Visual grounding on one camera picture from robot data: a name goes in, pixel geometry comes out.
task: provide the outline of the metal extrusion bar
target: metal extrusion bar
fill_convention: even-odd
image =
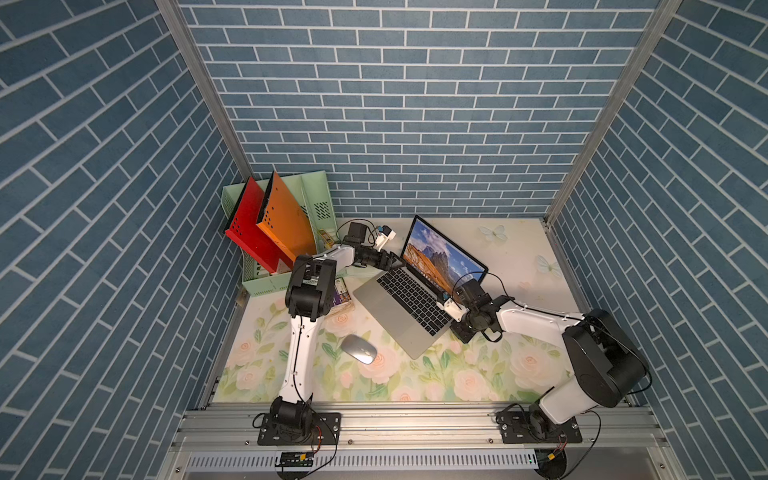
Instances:
[[[565,207],[568,197],[571,196],[571,192],[576,188],[581,175],[592,160],[592,155],[594,155],[594,152],[603,141],[603,137],[605,137],[608,128],[611,126],[614,118],[616,118],[621,105],[624,104],[624,99],[629,95],[634,82],[640,77],[640,72],[659,43],[661,35],[667,29],[681,2],[682,0],[659,1],[659,5],[648,20],[648,24],[640,41],[637,43],[637,47],[632,51],[624,70],[621,71],[621,75],[613,91],[611,91],[605,107],[594,122],[594,128],[584,142],[584,148],[581,149],[581,152],[574,159],[571,171],[565,176],[562,187],[554,196],[552,204],[547,209],[547,213],[544,215],[547,225],[551,226],[557,220],[563,207]]]
[[[224,363],[227,361],[229,352],[232,350],[232,345],[235,342],[237,330],[240,328],[240,322],[243,320],[243,314],[245,313],[245,307],[248,304],[249,298],[248,291],[245,290],[244,287],[241,287],[240,292],[235,298],[235,308],[230,317],[230,322],[227,324],[227,331],[224,333],[221,348],[217,352],[214,364],[210,367],[208,377],[205,380],[203,395],[200,397],[200,401],[197,404],[198,408],[204,409],[214,400],[214,388],[221,373],[224,371]]]
[[[463,403],[322,403],[313,404],[320,412],[341,412],[339,450],[377,449],[508,449],[504,445],[495,413],[507,404]],[[253,417],[267,412],[268,404],[212,404],[205,411],[184,414],[171,443],[172,453],[281,451],[292,447],[261,447]],[[659,425],[648,407],[595,409],[602,417],[600,442],[596,446],[667,446]],[[593,439],[597,434],[595,415],[577,417],[581,434]],[[555,444],[520,445],[533,448]]]
[[[568,289],[574,296],[576,306],[578,306],[580,312],[589,312],[592,310],[592,307],[589,305],[587,296],[584,295],[584,291],[581,289],[581,286],[578,283],[576,273],[571,268],[571,263],[568,262],[568,257],[565,255],[563,246],[560,245],[560,242],[554,235],[554,230],[552,228],[544,223],[544,221],[541,222],[541,225],[544,228],[544,233],[547,236],[547,240],[549,240],[549,245],[552,247],[552,251],[554,252],[554,258],[558,261],[560,271],[563,273],[563,277],[565,278],[565,282],[568,285]]]
[[[224,110],[221,98],[214,87],[214,81],[211,80],[208,70],[205,68],[203,57],[195,46],[192,33],[189,27],[187,27],[187,22],[184,20],[184,14],[181,12],[178,1],[157,0],[155,3],[157,3],[160,14],[163,15],[163,20],[165,20],[165,24],[168,26],[170,35],[174,38],[181,56],[190,69],[190,74],[197,85],[197,89],[203,95],[203,100],[208,106],[211,117],[214,118],[214,122],[221,133],[225,145],[229,149],[230,154],[232,154],[237,170],[243,178],[252,177],[253,172],[248,164],[245,150],[243,150],[243,146],[237,139],[234,127],[227,116],[227,111]]]
[[[331,460],[333,450],[315,455],[315,465]],[[275,472],[278,452],[195,452],[186,466],[197,472]],[[534,449],[345,450],[325,467],[326,472],[414,470],[532,470],[538,467]],[[286,467],[285,471],[296,471]]]

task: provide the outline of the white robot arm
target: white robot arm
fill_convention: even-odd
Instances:
[[[457,290],[461,306],[449,300],[444,310],[454,320],[453,333],[468,343],[476,333],[515,332],[565,350],[574,375],[546,392],[529,409],[530,426],[546,437],[580,412],[616,406],[648,374],[647,361],[604,310],[556,313],[521,304],[502,295],[492,299],[477,280]]]
[[[286,291],[291,316],[288,364],[280,393],[270,407],[269,422],[294,438],[308,438],[313,427],[312,360],[321,321],[333,306],[336,271],[351,265],[380,270],[404,266],[396,255],[381,250],[395,236],[391,229],[377,229],[372,247],[363,245],[367,233],[365,225],[351,223],[342,244],[314,257],[300,255],[293,264]]]

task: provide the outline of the orange folder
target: orange folder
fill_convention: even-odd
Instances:
[[[257,226],[291,261],[299,255],[317,253],[310,219],[277,172],[272,173],[266,186]]]

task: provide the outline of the laptop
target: laptop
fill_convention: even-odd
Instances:
[[[456,288],[471,278],[481,281],[488,267],[418,215],[400,257],[406,268],[379,274],[353,295],[412,359],[418,359],[451,325],[452,318],[435,301],[450,295],[457,281]]]

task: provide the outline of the silver mouse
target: silver mouse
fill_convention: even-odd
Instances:
[[[347,335],[341,342],[341,350],[347,352],[360,362],[370,365],[376,358],[376,347],[357,335]]]

